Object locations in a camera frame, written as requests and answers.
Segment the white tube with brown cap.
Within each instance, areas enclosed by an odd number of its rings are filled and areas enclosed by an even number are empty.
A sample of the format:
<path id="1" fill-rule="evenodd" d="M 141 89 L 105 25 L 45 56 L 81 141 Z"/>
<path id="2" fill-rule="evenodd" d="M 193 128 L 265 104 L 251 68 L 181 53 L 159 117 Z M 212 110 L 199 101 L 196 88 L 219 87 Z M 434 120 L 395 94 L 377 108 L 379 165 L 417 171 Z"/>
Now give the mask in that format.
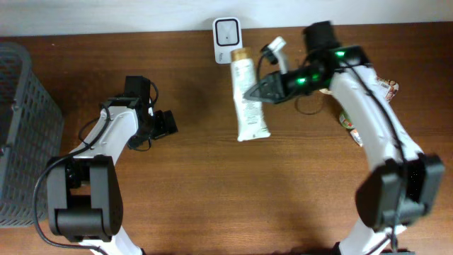
<path id="1" fill-rule="evenodd" d="M 262 103 L 246 98 L 246 92 L 257 83 L 251 49 L 243 47 L 233 50 L 230 67 L 233 100 L 238 120 L 237 140 L 244 142 L 271 136 L 265 123 Z"/>

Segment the green lid jar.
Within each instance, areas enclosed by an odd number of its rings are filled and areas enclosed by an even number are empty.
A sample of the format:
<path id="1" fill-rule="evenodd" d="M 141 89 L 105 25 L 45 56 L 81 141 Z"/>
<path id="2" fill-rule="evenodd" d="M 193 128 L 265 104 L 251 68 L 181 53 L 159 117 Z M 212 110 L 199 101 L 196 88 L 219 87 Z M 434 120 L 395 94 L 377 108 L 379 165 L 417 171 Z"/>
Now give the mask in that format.
<path id="1" fill-rule="evenodd" d="M 350 120 L 350 117 L 349 115 L 346 113 L 345 110 L 343 110 L 340 115 L 339 115 L 339 122 L 340 124 L 346 128 L 346 129 L 349 129 L 349 130 L 353 130 L 355 127 L 353 125 L 353 123 L 351 122 Z"/>

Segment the beige brown snack bag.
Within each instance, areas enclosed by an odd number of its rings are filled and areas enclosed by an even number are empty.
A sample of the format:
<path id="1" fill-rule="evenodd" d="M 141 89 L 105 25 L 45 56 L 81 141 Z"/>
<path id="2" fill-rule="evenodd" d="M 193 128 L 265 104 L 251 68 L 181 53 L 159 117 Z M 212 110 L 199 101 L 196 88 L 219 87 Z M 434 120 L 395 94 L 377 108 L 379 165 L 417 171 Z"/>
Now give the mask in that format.
<path id="1" fill-rule="evenodd" d="M 383 79 L 381 77 L 372 76 L 371 78 L 364 78 L 362 77 L 363 82 L 365 83 L 366 87 L 372 91 L 372 94 L 376 98 L 381 98 L 386 102 L 390 102 L 390 100 L 397 94 L 399 90 L 399 84 L 396 81 L 390 79 Z M 355 100 L 357 97 L 364 98 L 367 94 L 363 87 L 358 84 L 357 91 L 356 90 L 347 90 L 339 91 L 335 93 L 329 89 L 320 89 L 321 93 L 333 96 L 335 99 L 339 99 L 340 102 L 346 102 L 346 99 L 353 99 Z"/>

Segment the orange tissue packet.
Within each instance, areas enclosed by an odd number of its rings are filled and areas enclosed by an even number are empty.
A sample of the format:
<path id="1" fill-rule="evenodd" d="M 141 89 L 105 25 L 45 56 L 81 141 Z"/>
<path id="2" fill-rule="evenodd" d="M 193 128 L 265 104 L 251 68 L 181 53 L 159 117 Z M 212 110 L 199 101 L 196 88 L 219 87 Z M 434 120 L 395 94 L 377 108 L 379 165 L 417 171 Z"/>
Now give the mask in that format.
<path id="1" fill-rule="evenodd" d="M 360 147 L 363 147 L 362 138 L 360 137 L 360 135 L 356 129 L 351 130 L 350 135 Z"/>

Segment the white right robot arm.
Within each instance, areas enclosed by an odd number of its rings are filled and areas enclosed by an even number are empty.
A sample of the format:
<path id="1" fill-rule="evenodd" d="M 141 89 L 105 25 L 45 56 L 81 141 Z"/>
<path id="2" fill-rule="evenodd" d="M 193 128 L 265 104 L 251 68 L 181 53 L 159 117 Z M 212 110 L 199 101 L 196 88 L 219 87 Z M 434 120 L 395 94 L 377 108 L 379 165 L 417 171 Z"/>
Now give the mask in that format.
<path id="1" fill-rule="evenodd" d="M 362 47 L 344 46 L 329 21 L 303 30 L 307 55 L 291 69 L 275 38 L 262 58 L 279 69 L 258 77 L 245 98 L 279 104 L 328 89 L 357 129 L 366 153 L 369 176 L 357 189 L 357 222 L 333 254 L 397 254 L 397 236 L 428 215 L 445 172 L 442 160 L 425 154 L 399 122 L 379 92 L 377 73 Z"/>

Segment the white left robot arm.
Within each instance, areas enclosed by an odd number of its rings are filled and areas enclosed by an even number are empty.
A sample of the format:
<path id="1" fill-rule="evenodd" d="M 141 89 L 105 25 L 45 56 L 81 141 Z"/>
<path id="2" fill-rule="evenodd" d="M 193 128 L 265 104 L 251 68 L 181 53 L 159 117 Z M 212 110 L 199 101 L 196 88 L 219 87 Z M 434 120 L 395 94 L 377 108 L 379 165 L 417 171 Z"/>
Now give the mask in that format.
<path id="1" fill-rule="evenodd" d="M 123 149 L 178 131 L 171 111 L 154 111 L 139 97 L 110 98 L 96 125 L 68 155 L 45 170 L 50 231 L 70 249 L 94 254 L 143 254 L 122 226 L 115 164 Z"/>

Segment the white barcode scanner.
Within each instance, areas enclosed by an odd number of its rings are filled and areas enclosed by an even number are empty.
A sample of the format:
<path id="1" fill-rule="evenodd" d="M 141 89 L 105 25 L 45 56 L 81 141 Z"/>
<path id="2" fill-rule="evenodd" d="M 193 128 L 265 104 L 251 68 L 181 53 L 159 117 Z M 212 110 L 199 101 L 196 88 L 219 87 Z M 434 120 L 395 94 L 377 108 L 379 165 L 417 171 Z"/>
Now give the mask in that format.
<path id="1" fill-rule="evenodd" d="M 217 64 L 230 64 L 231 52 L 243 47 L 241 22 L 236 17 L 216 18 L 212 22 L 214 58 Z"/>

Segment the dark grey plastic basket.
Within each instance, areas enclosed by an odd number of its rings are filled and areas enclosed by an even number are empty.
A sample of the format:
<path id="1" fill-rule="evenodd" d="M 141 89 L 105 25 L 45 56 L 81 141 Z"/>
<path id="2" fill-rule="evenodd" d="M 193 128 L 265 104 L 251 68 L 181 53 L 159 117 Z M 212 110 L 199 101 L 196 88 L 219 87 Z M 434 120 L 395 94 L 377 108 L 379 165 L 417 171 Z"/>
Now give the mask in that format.
<path id="1" fill-rule="evenodd" d="M 1 44 L 1 227 L 27 227 L 47 217 L 44 187 L 33 194 L 46 163 L 59 154 L 64 119 L 33 73 L 28 51 Z"/>

